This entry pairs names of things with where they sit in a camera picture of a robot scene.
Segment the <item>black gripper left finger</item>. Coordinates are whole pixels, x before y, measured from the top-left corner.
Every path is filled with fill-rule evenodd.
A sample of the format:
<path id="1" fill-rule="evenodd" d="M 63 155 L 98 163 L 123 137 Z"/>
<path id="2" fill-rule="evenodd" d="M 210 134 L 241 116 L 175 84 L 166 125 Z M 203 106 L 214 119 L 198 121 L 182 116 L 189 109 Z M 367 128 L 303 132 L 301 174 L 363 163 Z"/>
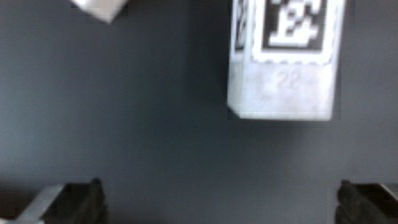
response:
<path id="1" fill-rule="evenodd" d="M 109 224 L 102 180 L 47 187 L 13 224 Z"/>

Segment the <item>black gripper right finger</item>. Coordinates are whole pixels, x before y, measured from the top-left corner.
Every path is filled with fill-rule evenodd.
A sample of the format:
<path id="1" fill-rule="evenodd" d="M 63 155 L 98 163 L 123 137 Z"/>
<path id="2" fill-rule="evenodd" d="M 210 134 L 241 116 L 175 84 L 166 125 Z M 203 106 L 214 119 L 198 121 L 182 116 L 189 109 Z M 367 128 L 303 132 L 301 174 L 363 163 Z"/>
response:
<path id="1" fill-rule="evenodd" d="M 398 224 L 398 183 L 342 181 L 335 224 Z"/>

